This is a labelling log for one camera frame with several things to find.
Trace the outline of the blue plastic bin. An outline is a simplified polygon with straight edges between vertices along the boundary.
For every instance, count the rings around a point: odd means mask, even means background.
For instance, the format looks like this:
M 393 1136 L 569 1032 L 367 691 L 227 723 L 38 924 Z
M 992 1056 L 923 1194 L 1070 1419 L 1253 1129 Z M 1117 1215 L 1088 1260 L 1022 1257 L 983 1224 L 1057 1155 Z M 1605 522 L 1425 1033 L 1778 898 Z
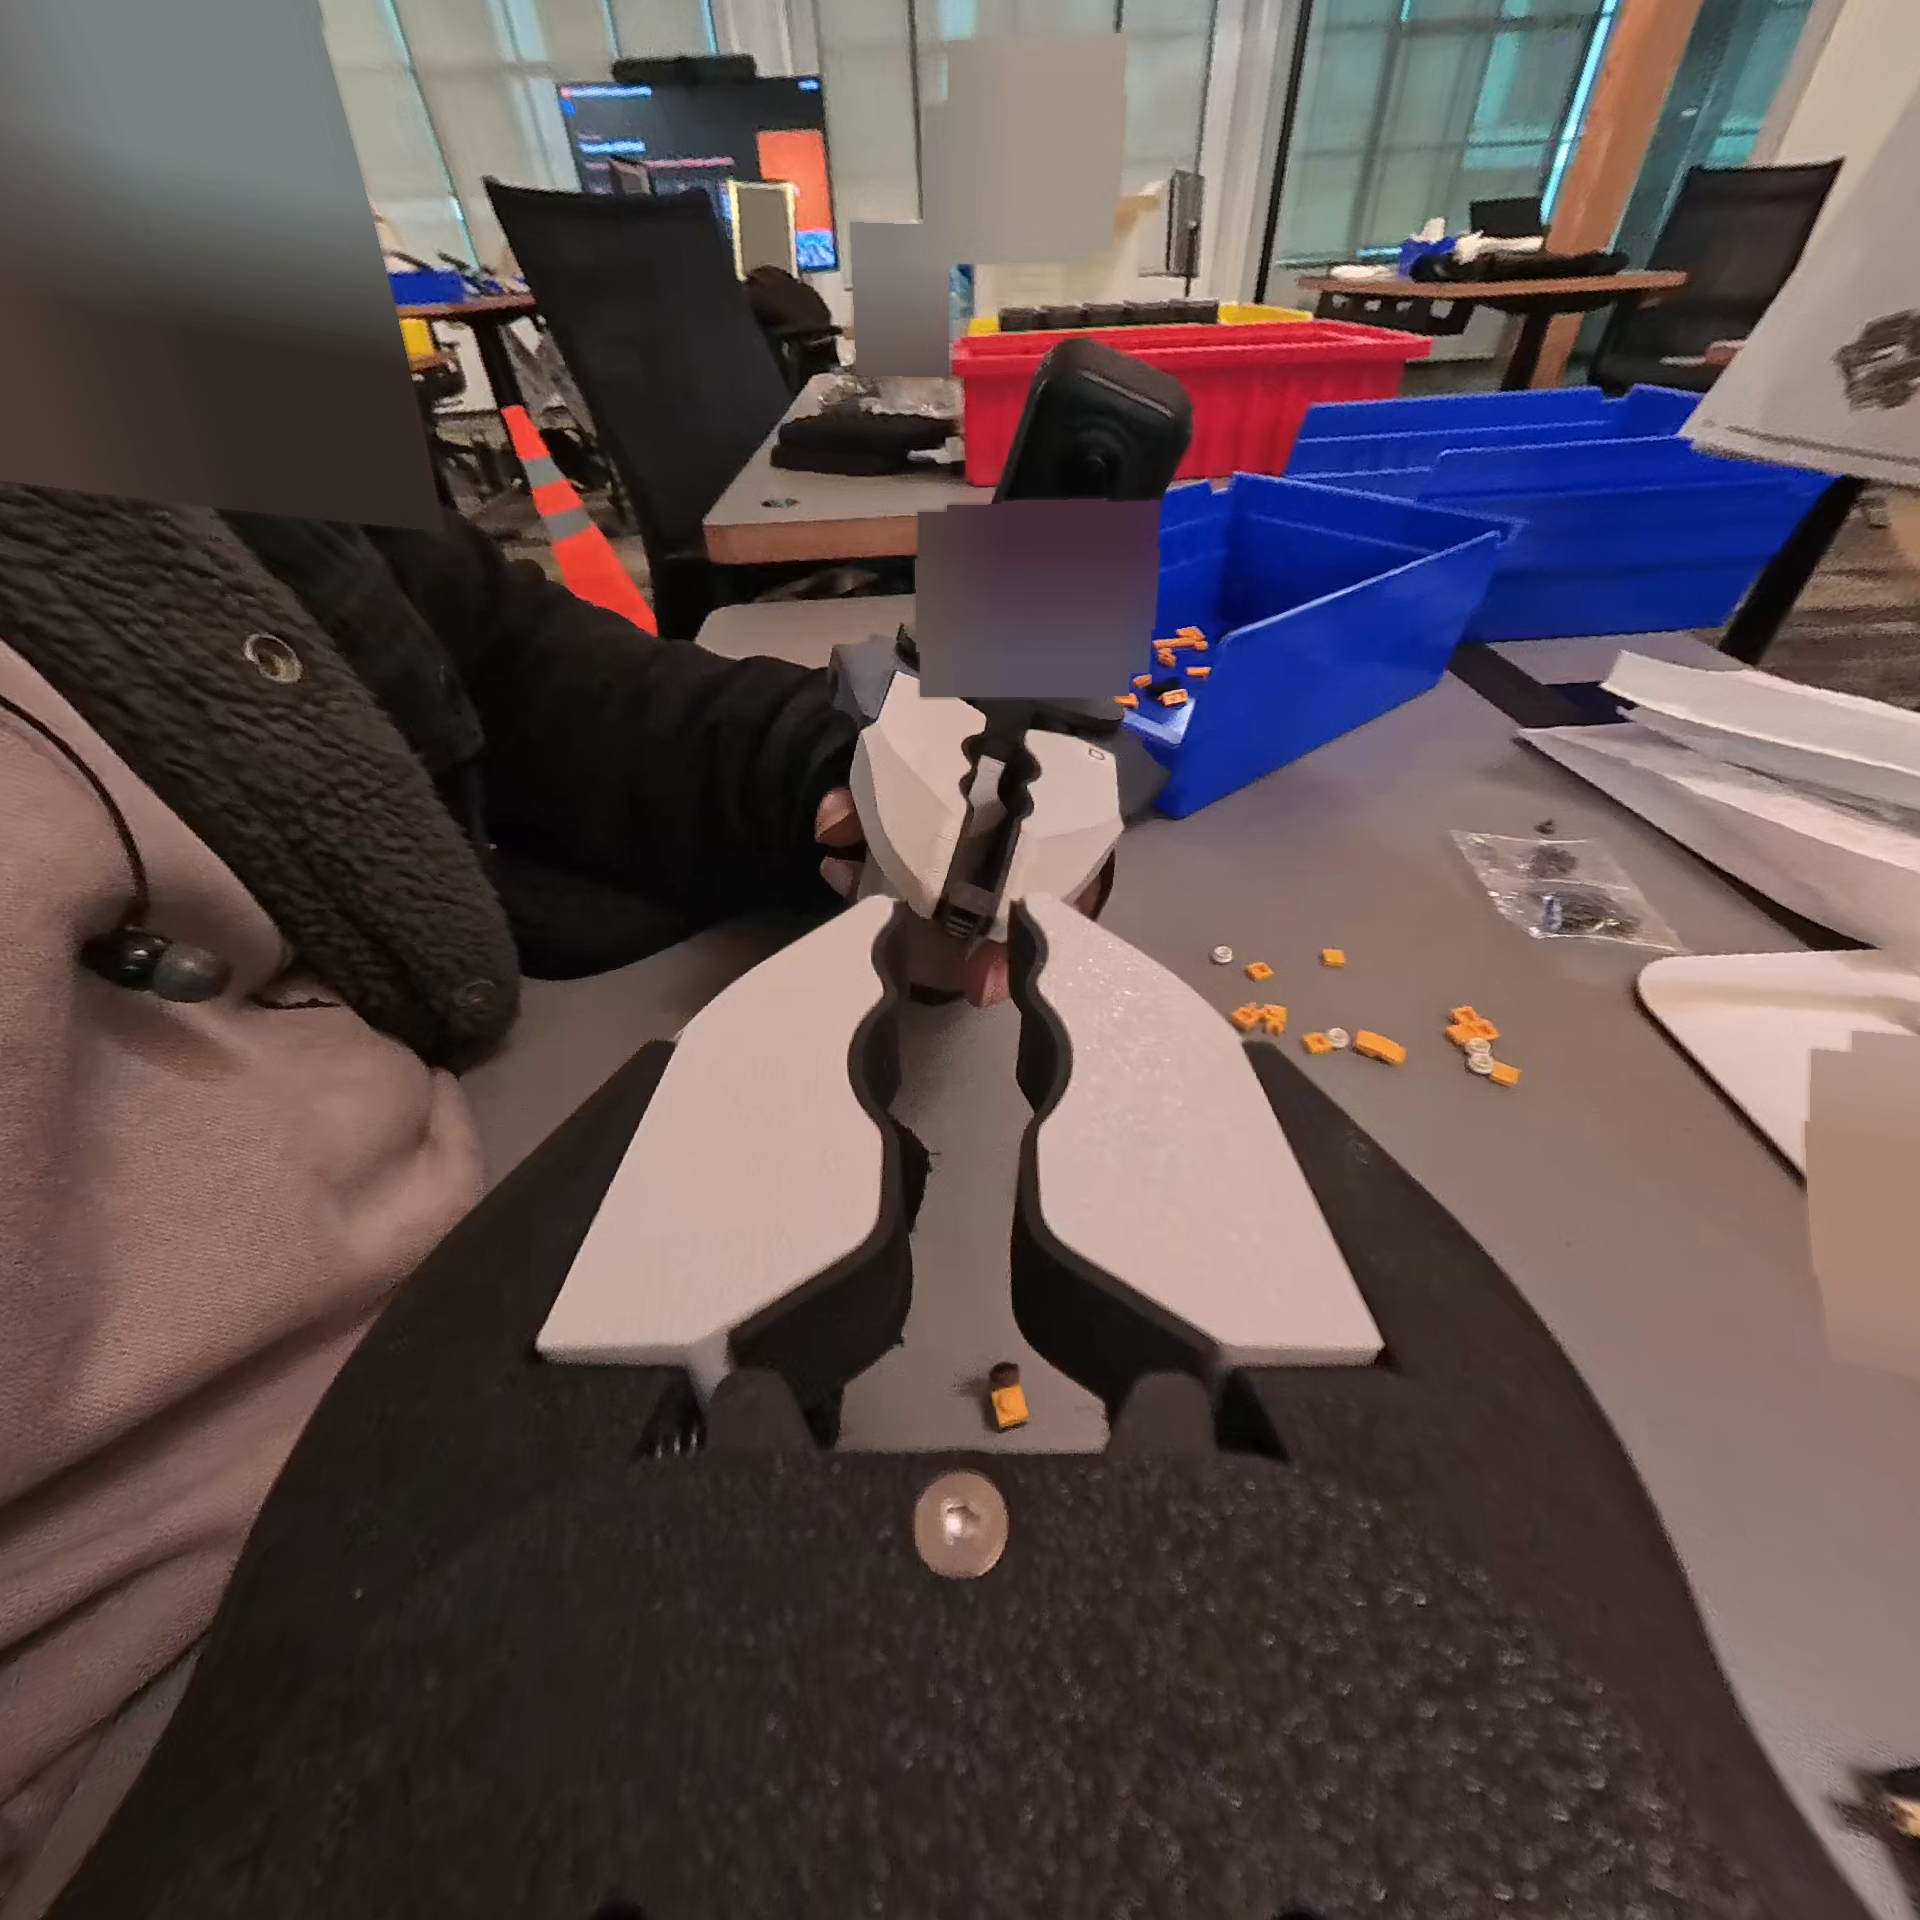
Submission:
M 1413 452 L 1320 441 L 1294 448 L 1288 476 L 1511 522 L 1471 625 L 1481 643 L 1718 628 L 1830 485 L 1675 434 Z
M 1322 401 L 1303 419 L 1285 476 L 1368 489 L 1368 473 L 1425 473 L 1454 451 L 1671 440 L 1698 403 L 1667 386 Z
M 1183 820 L 1427 696 L 1467 637 L 1521 523 L 1494 512 L 1238 473 L 1178 485 L 1159 517 L 1154 641 L 1195 628 L 1167 709 L 1153 669 L 1128 733 Z

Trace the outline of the white papers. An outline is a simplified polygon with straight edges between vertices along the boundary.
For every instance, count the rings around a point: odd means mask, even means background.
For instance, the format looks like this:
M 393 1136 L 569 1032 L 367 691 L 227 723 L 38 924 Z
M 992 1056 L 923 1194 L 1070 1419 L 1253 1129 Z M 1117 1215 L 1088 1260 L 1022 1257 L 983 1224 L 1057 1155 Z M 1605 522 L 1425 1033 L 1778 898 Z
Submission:
M 1622 655 L 1601 691 L 1627 720 L 1718 761 L 1870 808 L 1919 812 L 1919 716 L 1749 668 Z

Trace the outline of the clear plastic parts bag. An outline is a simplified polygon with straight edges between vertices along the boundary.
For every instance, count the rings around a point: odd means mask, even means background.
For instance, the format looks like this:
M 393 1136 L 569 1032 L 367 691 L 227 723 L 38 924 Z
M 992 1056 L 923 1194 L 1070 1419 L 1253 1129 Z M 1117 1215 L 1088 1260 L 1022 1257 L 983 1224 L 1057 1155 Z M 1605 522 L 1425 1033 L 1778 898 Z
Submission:
M 1494 909 L 1535 941 L 1617 945 L 1683 954 L 1670 921 L 1594 840 L 1453 833 Z

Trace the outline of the black desk chair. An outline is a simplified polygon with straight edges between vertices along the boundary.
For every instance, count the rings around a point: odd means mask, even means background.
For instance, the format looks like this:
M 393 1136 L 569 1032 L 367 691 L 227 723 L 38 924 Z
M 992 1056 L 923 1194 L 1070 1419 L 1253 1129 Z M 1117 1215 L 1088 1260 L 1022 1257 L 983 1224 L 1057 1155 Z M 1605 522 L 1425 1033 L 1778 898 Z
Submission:
M 1691 168 L 1649 256 L 1686 284 L 1653 305 L 1618 308 L 1601 333 L 1589 380 L 1610 396 L 1638 386 L 1709 394 L 1722 370 L 1710 347 L 1743 344 L 1808 247 L 1840 161 Z

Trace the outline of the person's left hand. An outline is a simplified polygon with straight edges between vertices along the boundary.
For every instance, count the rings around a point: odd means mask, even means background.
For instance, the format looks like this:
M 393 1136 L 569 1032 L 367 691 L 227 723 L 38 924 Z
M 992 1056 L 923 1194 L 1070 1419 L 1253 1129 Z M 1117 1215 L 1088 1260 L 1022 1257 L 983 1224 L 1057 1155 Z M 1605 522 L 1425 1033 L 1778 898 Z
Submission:
M 843 903 L 864 898 L 869 887 L 869 837 L 846 787 L 823 795 L 814 812 L 814 847 L 825 887 Z M 1011 993 L 1008 951 L 994 941 L 962 941 L 939 924 L 909 917 L 909 981 L 929 1004 L 966 1002 L 974 1008 L 1005 1004 Z

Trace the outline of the lego instruction booklet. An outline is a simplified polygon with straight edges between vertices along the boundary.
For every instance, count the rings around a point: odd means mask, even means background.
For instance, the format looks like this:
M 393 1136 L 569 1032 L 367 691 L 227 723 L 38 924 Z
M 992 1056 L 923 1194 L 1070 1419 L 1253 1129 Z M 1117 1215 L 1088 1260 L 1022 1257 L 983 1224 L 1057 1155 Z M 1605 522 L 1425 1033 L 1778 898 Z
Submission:
M 1687 423 L 1705 452 L 1919 489 L 1919 4 L 1846 4 L 1787 129 L 1840 159 L 1808 247 Z

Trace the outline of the wooden post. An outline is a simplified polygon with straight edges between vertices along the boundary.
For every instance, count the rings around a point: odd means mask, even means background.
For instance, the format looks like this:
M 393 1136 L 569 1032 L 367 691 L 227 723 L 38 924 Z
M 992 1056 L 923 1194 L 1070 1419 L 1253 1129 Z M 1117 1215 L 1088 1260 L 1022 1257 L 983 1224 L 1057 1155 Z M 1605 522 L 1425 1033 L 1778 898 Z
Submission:
M 1622 3 L 1569 172 L 1552 205 L 1549 249 L 1611 249 L 1641 176 L 1702 3 Z

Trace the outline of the heap of orange lego parts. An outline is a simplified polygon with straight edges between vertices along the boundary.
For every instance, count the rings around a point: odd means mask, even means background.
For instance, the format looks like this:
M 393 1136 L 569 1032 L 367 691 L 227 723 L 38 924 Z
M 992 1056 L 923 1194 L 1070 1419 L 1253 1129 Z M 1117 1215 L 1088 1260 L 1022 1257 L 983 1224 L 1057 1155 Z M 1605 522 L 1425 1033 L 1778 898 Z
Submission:
M 1145 668 L 1114 696 L 1114 704 L 1122 714 L 1175 714 L 1194 701 L 1194 693 L 1207 685 L 1213 674 L 1213 641 L 1200 628 L 1184 626 L 1151 643 Z

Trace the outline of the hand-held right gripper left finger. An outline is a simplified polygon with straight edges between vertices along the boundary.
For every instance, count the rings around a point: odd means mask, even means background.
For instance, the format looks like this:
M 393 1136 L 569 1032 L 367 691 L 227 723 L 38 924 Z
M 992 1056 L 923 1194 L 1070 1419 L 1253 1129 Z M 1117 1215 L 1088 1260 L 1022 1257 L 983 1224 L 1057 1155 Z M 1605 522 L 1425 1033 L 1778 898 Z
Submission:
M 659 1080 L 536 1338 L 541 1361 L 784 1383 L 816 1433 L 903 1343 L 915 1152 L 901 1087 L 909 913 L 846 907 L 659 1051 Z

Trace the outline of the red plastic bin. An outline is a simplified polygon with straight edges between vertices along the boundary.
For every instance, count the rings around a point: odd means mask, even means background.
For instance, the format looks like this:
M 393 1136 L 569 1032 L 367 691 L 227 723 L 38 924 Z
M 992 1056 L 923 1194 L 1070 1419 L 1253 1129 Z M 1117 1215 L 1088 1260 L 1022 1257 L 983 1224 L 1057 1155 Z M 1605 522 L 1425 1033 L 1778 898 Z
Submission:
M 1191 444 L 1178 477 L 1283 473 L 1317 403 L 1393 401 L 1430 344 L 1405 329 L 1337 320 L 994 331 L 952 347 L 962 384 L 967 483 L 992 489 L 1014 451 L 1027 388 L 1047 349 L 1099 344 L 1178 380 Z

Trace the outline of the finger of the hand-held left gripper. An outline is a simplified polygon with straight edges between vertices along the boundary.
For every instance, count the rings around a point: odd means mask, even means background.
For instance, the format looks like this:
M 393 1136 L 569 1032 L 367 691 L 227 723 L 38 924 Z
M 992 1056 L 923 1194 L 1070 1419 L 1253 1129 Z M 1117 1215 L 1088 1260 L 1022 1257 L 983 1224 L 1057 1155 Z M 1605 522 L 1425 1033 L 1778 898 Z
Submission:
M 869 898 L 929 919 L 954 868 L 986 874 L 1011 776 L 992 712 L 890 693 L 859 732 L 851 794 L 869 837 Z
M 1072 900 L 1105 871 L 1121 841 L 1121 760 L 1114 745 L 1031 728 L 1014 761 L 983 885 L 994 921 L 1029 896 Z

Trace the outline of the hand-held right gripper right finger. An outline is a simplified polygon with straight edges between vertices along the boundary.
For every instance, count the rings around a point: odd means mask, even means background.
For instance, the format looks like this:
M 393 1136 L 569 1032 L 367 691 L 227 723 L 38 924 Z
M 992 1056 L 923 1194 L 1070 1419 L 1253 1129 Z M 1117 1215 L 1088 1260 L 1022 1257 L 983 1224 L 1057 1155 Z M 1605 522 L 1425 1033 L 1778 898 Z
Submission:
M 1249 1043 L 1189 981 L 1055 896 L 1016 903 L 1029 1107 L 1011 1300 L 1037 1355 L 1117 1417 L 1151 1376 L 1366 1369 L 1386 1338 Z

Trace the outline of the beige sweatshirt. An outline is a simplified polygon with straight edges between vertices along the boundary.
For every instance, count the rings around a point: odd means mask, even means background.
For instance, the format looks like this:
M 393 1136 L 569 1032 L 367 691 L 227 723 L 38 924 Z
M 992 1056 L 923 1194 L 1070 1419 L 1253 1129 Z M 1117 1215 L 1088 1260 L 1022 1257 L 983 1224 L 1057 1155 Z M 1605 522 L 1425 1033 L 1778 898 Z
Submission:
M 297 969 L 250 890 L 6 649 L 6 697 L 128 813 L 170 1004 L 81 965 L 128 868 L 6 716 L 6 1916 L 42 1916 L 151 1752 L 297 1433 L 482 1192 L 456 1080 Z

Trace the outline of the black mesh office chair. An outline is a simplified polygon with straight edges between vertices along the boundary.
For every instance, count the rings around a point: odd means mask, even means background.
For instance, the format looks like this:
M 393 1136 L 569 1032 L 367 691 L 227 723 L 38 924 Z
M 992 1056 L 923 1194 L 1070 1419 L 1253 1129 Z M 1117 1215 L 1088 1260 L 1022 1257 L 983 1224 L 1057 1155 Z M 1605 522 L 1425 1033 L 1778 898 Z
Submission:
M 791 403 L 714 205 L 486 191 L 632 501 L 659 631 L 695 641 L 720 603 L 705 519 Z

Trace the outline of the wood-edged grey table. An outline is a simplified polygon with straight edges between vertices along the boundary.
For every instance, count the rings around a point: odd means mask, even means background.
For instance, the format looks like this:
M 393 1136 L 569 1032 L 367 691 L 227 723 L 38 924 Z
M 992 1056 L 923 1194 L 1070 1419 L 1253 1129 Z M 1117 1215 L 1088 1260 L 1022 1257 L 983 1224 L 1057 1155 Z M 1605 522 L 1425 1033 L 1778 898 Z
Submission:
M 705 517 L 719 568 L 913 560 L 922 514 L 992 501 L 962 472 L 837 476 L 776 467 L 768 434 Z

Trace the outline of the orange traffic cone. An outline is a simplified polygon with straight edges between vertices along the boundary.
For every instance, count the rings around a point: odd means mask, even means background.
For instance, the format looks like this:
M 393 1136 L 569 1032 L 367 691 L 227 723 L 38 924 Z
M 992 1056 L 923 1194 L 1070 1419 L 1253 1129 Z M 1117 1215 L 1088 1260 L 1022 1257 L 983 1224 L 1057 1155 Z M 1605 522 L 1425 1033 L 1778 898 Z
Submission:
M 608 535 L 587 514 L 578 489 L 566 477 L 528 409 L 506 403 L 498 417 L 566 588 L 594 608 L 626 617 L 642 634 L 659 636 L 656 615 L 642 589 L 625 569 Z

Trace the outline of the black fleece jacket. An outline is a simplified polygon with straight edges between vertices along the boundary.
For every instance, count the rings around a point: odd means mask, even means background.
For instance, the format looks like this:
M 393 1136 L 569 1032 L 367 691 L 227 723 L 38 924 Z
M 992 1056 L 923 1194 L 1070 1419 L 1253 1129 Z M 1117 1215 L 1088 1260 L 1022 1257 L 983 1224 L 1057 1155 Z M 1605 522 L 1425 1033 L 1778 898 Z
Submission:
M 6 645 L 218 856 L 296 967 L 433 1066 L 522 976 L 469 825 L 227 517 L 6 483 Z

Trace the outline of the large display monitor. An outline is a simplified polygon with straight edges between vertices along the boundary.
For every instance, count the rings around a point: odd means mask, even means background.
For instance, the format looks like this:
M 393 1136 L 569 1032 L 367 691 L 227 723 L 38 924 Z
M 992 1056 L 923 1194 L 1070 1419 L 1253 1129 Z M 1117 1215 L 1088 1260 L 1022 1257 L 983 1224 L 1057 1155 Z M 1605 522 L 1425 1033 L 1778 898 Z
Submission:
M 583 193 L 701 195 L 733 251 L 725 180 L 790 180 L 801 193 L 801 277 L 841 271 L 821 77 L 727 88 L 562 83 L 558 105 Z

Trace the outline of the yellow plastic bin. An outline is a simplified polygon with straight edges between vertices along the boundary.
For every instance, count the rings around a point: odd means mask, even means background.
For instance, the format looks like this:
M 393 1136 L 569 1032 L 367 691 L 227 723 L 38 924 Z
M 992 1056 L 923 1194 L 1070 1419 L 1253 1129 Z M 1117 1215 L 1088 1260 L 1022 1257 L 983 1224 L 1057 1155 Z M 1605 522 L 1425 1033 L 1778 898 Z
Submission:
M 1312 314 L 1278 305 L 1167 300 L 1167 303 L 1105 303 L 1105 305 L 1008 305 L 994 314 L 977 316 L 967 324 L 970 338 L 994 338 L 1001 333 L 1041 331 L 1099 331 L 1099 329 L 1168 329 L 1168 328 L 1258 328 L 1310 323 Z

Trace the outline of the long wooden desk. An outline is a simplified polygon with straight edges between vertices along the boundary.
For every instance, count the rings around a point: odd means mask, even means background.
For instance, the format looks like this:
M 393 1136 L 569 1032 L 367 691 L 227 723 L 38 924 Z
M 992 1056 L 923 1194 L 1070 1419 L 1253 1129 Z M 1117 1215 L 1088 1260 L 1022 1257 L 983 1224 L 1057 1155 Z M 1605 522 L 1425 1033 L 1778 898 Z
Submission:
M 1638 314 L 1678 296 L 1687 273 L 1530 275 L 1525 280 L 1342 280 L 1334 273 L 1297 280 L 1312 296 L 1320 320 L 1346 320 L 1377 329 L 1453 338 L 1481 312 L 1517 320 L 1521 331 L 1504 361 L 1502 391 L 1539 391 L 1562 384 L 1574 340 L 1589 314 L 1622 308 Z

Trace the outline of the scattered small lego pieces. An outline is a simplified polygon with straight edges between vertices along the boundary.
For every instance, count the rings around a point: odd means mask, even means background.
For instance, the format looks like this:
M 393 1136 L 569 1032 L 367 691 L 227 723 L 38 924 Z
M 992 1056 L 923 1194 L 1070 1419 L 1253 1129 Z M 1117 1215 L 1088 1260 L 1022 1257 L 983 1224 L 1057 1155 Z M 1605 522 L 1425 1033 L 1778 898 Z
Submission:
M 1297 1019 L 1294 1005 L 1281 995 L 1288 988 L 1285 967 L 1263 948 L 1243 951 L 1232 945 L 1205 948 L 1215 972 L 1239 981 L 1225 1021 L 1239 1040 L 1263 1048 L 1297 1050 L 1310 1064 L 1359 1061 L 1386 1069 L 1411 1066 L 1413 1045 L 1398 1032 L 1353 1021 Z M 1448 1005 L 1439 1024 L 1443 1053 L 1475 1081 L 1494 1089 L 1517 1089 L 1523 1067 L 1507 1051 L 1504 1026 L 1473 1002 Z

